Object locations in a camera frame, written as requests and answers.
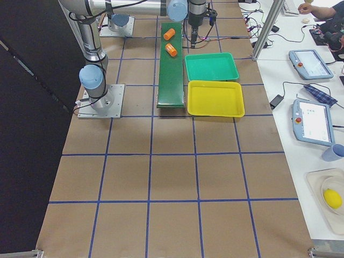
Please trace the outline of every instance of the yellow tray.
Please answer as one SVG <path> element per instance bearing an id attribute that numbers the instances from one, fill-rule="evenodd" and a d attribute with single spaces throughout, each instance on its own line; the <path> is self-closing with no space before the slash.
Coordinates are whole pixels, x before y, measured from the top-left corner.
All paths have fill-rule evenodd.
<path id="1" fill-rule="evenodd" d="M 237 82 L 190 81 L 188 112 L 195 116 L 244 116 L 241 85 Z"/>

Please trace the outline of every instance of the hand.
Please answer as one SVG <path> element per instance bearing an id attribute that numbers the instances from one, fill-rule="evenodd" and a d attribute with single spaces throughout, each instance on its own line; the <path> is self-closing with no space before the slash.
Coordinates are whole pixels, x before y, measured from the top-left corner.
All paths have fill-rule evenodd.
<path id="1" fill-rule="evenodd" d="M 342 44 L 342 47 L 344 46 L 344 35 L 340 37 L 339 42 Z"/>
<path id="2" fill-rule="evenodd" d="M 302 15 L 308 15 L 312 12 L 312 7 L 313 6 L 310 3 L 304 3 L 298 7 L 298 10 Z"/>

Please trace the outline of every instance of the blue cup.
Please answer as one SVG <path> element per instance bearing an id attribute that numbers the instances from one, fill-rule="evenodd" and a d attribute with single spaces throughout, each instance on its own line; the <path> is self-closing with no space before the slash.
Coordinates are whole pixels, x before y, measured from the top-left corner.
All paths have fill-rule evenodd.
<path id="1" fill-rule="evenodd" d="M 335 161 L 344 157 L 344 146 L 342 144 L 334 144 L 324 151 L 322 159 L 325 161 Z"/>

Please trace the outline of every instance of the touchscreen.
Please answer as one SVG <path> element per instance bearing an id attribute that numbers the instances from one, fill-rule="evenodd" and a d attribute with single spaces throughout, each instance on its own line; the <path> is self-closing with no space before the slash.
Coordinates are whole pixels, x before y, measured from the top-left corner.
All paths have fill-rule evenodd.
<path id="1" fill-rule="evenodd" d="M 309 75 L 319 76 L 329 74 L 313 51 L 298 51 L 295 54 Z"/>
<path id="2" fill-rule="evenodd" d="M 302 110 L 303 137 L 331 142 L 326 107 L 305 102 L 299 102 L 299 105 Z"/>

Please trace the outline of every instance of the white table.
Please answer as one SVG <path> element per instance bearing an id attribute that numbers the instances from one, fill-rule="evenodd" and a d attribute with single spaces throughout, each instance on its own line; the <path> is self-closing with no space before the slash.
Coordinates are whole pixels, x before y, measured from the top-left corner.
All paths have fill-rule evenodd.
<path id="1" fill-rule="evenodd" d="M 339 1 L 329 1 L 327 3 L 316 3 L 318 5 L 327 4 L 332 6 Z M 302 1 L 295 0 L 296 6 Z M 262 1 L 262 10 L 265 11 L 264 20 L 271 7 L 272 1 Z M 258 4 L 240 4 L 242 8 L 247 10 L 254 10 L 258 8 Z M 261 22 L 261 14 L 255 13 L 251 17 Z M 312 20 L 312 15 L 300 15 L 298 17 L 286 17 L 280 14 L 276 21 L 276 26 L 280 28 L 278 34 L 283 35 L 290 40 L 300 40 L 302 33 L 300 28 L 304 25 L 301 21 L 308 17 Z M 263 49 L 257 64 L 264 82 L 269 101 L 271 101 L 277 94 L 283 95 L 282 83 L 284 81 L 299 82 L 299 83 L 319 83 L 331 89 L 332 96 L 339 101 L 339 104 L 344 106 L 344 86 L 339 80 L 343 62 L 336 62 L 329 65 L 334 77 L 327 80 L 302 80 L 296 70 L 293 68 L 289 57 L 289 50 L 297 49 L 316 49 L 325 62 L 334 61 L 332 54 L 326 46 L 316 46 L 309 30 L 310 27 L 304 28 L 305 39 L 302 43 L 288 42 L 279 36 L 271 36 L 274 44 L 272 47 Z M 273 115 L 276 126 L 281 138 L 281 142 L 285 151 L 286 159 L 291 171 L 294 185 L 298 194 L 298 198 L 302 207 L 304 218 L 312 239 L 323 240 L 344 240 L 344 235 L 334 234 L 328 226 L 317 201 L 312 196 L 306 180 L 306 174 L 312 171 L 318 171 L 329 168 L 344 169 L 344 159 L 325 162 L 321 159 L 321 154 L 326 150 L 326 146 L 315 145 L 307 142 L 296 140 L 291 123 L 291 105 L 298 97 L 314 100 L 311 95 L 303 89 L 302 85 L 285 85 L 284 100 L 275 108 Z M 344 125 L 344 109 L 335 105 L 331 107 L 332 123 L 334 125 Z M 344 129 L 334 128 L 334 137 L 336 143 L 344 144 Z"/>

